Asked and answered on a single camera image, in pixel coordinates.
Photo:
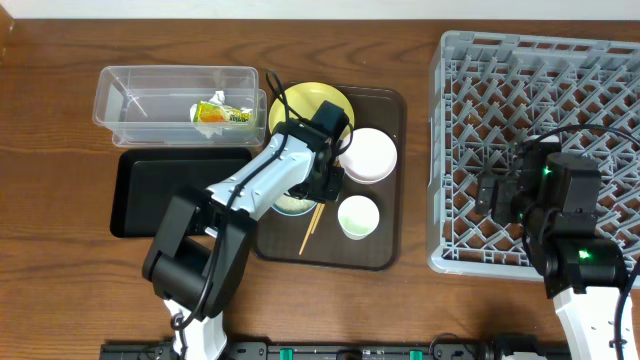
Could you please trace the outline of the white pink bowl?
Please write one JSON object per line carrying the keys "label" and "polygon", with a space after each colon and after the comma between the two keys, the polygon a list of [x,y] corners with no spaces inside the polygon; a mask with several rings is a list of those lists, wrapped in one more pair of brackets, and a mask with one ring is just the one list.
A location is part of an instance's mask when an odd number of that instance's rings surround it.
{"label": "white pink bowl", "polygon": [[338,161],[346,175],[356,183],[377,183],[389,176],[397,163],[394,142],[378,129],[356,129],[347,147]]}

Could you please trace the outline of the white cup green inside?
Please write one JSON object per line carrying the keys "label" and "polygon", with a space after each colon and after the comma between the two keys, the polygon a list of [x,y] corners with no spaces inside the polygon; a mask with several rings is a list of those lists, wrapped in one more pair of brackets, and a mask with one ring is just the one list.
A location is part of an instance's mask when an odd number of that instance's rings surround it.
{"label": "white cup green inside", "polygon": [[337,217],[347,238],[362,240],[378,227],[380,212],[375,202],[370,198],[354,195],[340,203]]}

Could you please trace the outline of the white tissue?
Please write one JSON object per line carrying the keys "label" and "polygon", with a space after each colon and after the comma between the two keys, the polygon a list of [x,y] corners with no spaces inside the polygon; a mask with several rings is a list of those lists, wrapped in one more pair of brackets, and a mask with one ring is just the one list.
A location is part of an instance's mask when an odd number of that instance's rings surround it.
{"label": "white tissue", "polygon": [[[226,105],[225,104],[225,93],[222,90],[218,90],[214,93],[213,97],[209,100],[204,100],[206,102],[211,102],[217,105]],[[191,122],[194,123],[195,128],[198,132],[203,134],[206,138],[211,138],[213,135],[220,134],[222,132],[221,126],[223,124],[228,123],[200,123],[193,122],[191,118],[191,108],[190,108],[190,119]]]}

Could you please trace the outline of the green orange snack wrapper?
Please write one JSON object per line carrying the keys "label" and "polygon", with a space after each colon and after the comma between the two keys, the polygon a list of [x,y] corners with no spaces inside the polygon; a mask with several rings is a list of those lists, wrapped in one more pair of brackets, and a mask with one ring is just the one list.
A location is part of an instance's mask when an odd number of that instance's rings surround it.
{"label": "green orange snack wrapper", "polygon": [[248,123],[253,116],[250,109],[200,101],[191,108],[191,118],[200,123]]}

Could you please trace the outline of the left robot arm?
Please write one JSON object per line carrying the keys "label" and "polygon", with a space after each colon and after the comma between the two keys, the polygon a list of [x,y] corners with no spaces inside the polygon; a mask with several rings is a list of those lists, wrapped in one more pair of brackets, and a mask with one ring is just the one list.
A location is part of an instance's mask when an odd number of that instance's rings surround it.
{"label": "left robot arm", "polygon": [[345,111],[323,102],[311,119],[288,117],[268,146],[227,179],[176,193],[142,273],[171,313],[177,359],[217,359],[227,344],[222,312],[244,274],[259,219],[282,196],[334,202],[345,171],[336,164],[352,130]]}

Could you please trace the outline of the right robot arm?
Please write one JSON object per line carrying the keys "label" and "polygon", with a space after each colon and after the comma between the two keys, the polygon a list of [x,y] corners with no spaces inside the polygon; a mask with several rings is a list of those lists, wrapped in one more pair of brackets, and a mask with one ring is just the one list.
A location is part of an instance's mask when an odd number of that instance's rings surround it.
{"label": "right robot arm", "polygon": [[595,160],[530,138],[514,175],[478,177],[475,211],[522,227],[522,245],[543,278],[574,359],[635,359],[628,271],[620,248],[597,236],[601,173]]}

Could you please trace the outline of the grey dishwasher rack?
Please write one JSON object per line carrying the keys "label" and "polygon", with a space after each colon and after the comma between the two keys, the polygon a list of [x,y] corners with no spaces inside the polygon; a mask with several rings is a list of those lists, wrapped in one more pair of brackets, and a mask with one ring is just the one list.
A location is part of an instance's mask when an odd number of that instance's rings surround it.
{"label": "grey dishwasher rack", "polygon": [[438,273],[536,280],[518,226],[474,211],[480,173],[509,174],[519,142],[557,130],[602,175],[599,236],[639,257],[639,47],[449,31],[430,71],[427,262]]}

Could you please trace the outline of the clear plastic waste bin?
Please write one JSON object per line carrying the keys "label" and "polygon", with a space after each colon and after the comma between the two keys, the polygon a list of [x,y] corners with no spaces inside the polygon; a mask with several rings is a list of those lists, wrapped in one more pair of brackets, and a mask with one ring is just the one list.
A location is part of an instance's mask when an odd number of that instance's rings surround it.
{"label": "clear plastic waste bin", "polygon": [[[225,104],[250,109],[248,123],[228,123],[206,138],[190,108],[225,93]],[[266,136],[266,94],[247,66],[108,66],[99,77],[93,120],[119,147],[258,147]]]}

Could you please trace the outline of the black rectangular waste tray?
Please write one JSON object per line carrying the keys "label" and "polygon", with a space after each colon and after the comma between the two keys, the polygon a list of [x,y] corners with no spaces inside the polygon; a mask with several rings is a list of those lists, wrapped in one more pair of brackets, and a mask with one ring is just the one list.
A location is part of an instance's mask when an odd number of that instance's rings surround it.
{"label": "black rectangular waste tray", "polygon": [[246,148],[140,148],[119,158],[110,231],[118,238],[152,237],[173,195],[203,190],[252,160]]}

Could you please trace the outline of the yellow plate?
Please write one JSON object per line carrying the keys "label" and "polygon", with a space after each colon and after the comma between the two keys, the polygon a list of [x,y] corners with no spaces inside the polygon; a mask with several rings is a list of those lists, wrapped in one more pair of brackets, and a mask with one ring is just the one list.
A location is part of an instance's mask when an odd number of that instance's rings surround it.
{"label": "yellow plate", "polygon": [[[285,90],[288,104],[290,106],[290,118],[304,118],[309,122],[321,105],[328,101],[331,104],[342,108],[344,114],[349,118],[349,123],[355,127],[354,110],[340,90],[331,85],[320,82],[303,82],[290,86]],[[280,99],[274,99],[268,116],[268,126],[270,135],[275,134],[279,123],[285,121],[285,109]],[[348,142],[351,130],[349,126],[343,128],[341,140]]]}

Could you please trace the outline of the wooden chopstick right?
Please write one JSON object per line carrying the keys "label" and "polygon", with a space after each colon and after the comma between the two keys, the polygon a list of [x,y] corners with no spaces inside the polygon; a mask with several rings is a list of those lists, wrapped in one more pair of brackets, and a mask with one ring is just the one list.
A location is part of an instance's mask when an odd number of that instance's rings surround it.
{"label": "wooden chopstick right", "polygon": [[325,204],[324,203],[320,203],[319,205],[316,206],[316,209],[314,211],[314,215],[312,218],[312,222],[311,222],[311,230],[310,233],[313,234],[315,232],[315,229],[317,228],[317,224],[321,218],[321,215],[324,211],[325,208]]}

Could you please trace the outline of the wooden chopstick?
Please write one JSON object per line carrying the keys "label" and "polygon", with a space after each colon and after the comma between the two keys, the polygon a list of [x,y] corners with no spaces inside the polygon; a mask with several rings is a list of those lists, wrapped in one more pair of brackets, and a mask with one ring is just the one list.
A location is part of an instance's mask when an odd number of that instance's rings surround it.
{"label": "wooden chopstick", "polygon": [[321,215],[324,211],[325,208],[325,204],[324,203],[320,203],[319,205],[316,206],[316,209],[314,211],[314,215],[312,218],[312,222],[311,222],[311,230],[310,233],[313,234],[315,232],[315,229],[317,228],[317,224],[321,218]]}
{"label": "wooden chopstick", "polygon": [[298,254],[299,254],[299,255],[302,255],[302,254],[303,254],[304,249],[305,249],[305,247],[306,247],[306,244],[307,244],[307,242],[308,242],[309,238],[310,238],[310,237],[311,237],[311,235],[312,235],[312,234],[310,233],[312,218],[311,218],[310,224],[309,224],[309,226],[308,226],[308,229],[307,229],[307,231],[306,231],[306,234],[305,234],[305,236],[304,236],[304,239],[303,239],[303,241],[302,241],[302,244],[301,244],[301,246],[300,246],[300,249],[299,249],[299,252],[298,252]]}

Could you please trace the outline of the wooden chopstick left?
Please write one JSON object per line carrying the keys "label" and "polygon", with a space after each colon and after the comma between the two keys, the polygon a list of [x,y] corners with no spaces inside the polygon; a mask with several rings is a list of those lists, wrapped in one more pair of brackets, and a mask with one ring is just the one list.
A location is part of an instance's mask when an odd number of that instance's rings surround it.
{"label": "wooden chopstick left", "polygon": [[308,226],[308,229],[307,229],[307,231],[306,231],[306,234],[305,234],[305,236],[304,236],[304,239],[303,239],[303,241],[302,241],[302,244],[301,244],[301,246],[300,246],[300,249],[299,249],[299,252],[298,252],[298,254],[299,254],[299,255],[302,255],[302,254],[303,254],[304,249],[305,249],[305,247],[306,247],[306,244],[307,244],[307,242],[308,242],[309,238],[310,238],[310,237],[311,237],[311,235],[312,235],[312,234],[310,233],[312,218],[311,218],[310,224],[309,224],[309,226]]}

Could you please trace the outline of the dark brown serving tray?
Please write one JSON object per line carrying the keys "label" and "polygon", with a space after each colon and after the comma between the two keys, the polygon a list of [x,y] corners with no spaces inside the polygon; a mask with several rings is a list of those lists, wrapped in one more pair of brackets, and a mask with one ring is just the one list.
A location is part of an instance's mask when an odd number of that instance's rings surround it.
{"label": "dark brown serving tray", "polygon": [[382,271],[396,260],[401,242],[406,102],[391,89],[347,85],[337,89],[351,103],[356,127],[384,132],[397,150],[397,163],[385,179],[372,185],[343,181],[339,201],[355,195],[373,200],[380,212],[378,226],[364,239],[352,240],[338,222],[340,202],[330,202],[314,233],[305,239],[311,213],[291,217],[271,209],[259,221],[254,252],[269,261]]}

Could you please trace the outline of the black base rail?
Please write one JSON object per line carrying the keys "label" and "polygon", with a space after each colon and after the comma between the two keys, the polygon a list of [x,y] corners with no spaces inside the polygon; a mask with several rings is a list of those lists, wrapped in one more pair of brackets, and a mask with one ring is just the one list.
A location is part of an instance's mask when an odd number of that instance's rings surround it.
{"label": "black base rail", "polygon": [[228,345],[223,360],[412,360],[412,359],[569,359],[564,347],[544,347],[537,343],[494,342],[474,346],[435,343],[421,346],[340,346],[340,345],[268,345],[239,342]]}

